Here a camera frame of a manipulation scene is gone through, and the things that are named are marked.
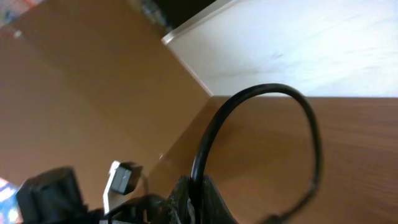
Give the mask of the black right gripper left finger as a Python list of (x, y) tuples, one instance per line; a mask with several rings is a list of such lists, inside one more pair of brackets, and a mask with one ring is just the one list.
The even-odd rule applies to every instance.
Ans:
[(152, 220), (152, 224), (195, 224), (195, 209), (189, 197), (189, 178), (182, 176)]

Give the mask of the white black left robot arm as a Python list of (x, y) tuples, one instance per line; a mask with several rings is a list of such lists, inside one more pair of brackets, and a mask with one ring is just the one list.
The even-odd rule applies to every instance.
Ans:
[(72, 167), (58, 167), (27, 179), (16, 193), (26, 224), (94, 224), (100, 211), (89, 211)]

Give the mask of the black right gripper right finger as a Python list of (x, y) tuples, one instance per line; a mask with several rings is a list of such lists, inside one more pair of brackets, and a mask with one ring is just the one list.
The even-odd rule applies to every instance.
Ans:
[(238, 224), (213, 179), (205, 175), (201, 188), (201, 222), (204, 224)]

